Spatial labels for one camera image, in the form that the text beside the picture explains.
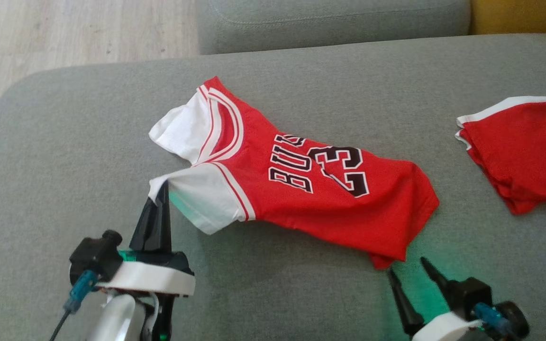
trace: red jersey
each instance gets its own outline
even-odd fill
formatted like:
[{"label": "red jersey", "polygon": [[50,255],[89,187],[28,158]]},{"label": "red jersey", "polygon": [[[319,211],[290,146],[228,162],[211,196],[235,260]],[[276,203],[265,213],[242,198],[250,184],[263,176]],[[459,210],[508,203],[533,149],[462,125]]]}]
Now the red jersey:
[{"label": "red jersey", "polygon": [[192,164],[153,179],[150,196],[169,179],[171,201],[205,233],[265,220],[366,251],[383,269],[405,260],[439,204],[412,162],[282,133],[218,78],[149,136]]},{"label": "red jersey", "polygon": [[546,201],[546,97],[510,97],[457,123],[455,136],[511,213]]}]

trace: blue connector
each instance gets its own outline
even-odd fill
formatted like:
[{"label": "blue connector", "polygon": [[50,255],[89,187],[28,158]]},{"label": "blue connector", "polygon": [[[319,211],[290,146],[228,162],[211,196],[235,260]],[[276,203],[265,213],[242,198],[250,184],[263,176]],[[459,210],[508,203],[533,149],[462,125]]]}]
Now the blue connector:
[{"label": "blue connector", "polygon": [[82,306],[85,296],[93,291],[97,282],[97,274],[92,270],[85,270],[75,285],[73,285],[73,289],[69,293],[69,299],[63,305],[64,310],[70,314],[77,313],[80,306]]},{"label": "blue connector", "polygon": [[494,308],[483,303],[478,303],[475,305],[473,311],[478,319],[494,328],[497,332],[500,332],[503,336],[513,334],[511,322],[502,317]]}]

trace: gray cushion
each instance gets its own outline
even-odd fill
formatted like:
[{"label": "gray cushion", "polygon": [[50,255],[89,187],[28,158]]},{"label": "gray cushion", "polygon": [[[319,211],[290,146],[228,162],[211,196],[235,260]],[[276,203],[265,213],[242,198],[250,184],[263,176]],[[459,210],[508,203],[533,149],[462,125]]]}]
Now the gray cushion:
[{"label": "gray cushion", "polygon": [[199,0],[201,54],[465,35],[469,0]]},{"label": "gray cushion", "polygon": [[[447,307],[423,255],[520,304],[531,339],[546,339],[546,204],[512,216],[453,136],[457,116],[546,95],[546,35],[498,35],[75,67],[19,82],[0,100],[1,341],[47,339],[83,237],[112,228],[127,246],[148,179],[188,166],[147,132],[214,75],[282,131],[412,160],[429,175],[441,205],[396,267],[425,319]],[[365,253],[258,222],[207,236],[172,215],[173,246],[197,276],[195,296],[175,304],[175,340],[407,339]],[[103,300],[89,296],[60,339],[85,336]]]}]

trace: yellow cushion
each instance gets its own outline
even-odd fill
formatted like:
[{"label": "yellow cushion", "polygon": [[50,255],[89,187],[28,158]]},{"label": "yellow cushion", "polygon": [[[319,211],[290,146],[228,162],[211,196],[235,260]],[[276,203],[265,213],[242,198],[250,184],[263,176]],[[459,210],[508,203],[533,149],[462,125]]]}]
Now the yellow cushion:
[{"label": "yellow cushion", "polygon": [[546,33],[546,0],[472,0],[472,34]]}]

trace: light wood plank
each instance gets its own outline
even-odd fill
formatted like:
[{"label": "light wood plank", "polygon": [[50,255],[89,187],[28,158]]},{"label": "light wood plank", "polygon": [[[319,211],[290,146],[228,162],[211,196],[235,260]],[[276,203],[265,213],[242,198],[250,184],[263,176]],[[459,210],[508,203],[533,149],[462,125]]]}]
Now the light wood plank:
[{"label": "light wood plank", "polygon": [[195,0],[0,0],[0,96],[38,71],[197,54]]}]

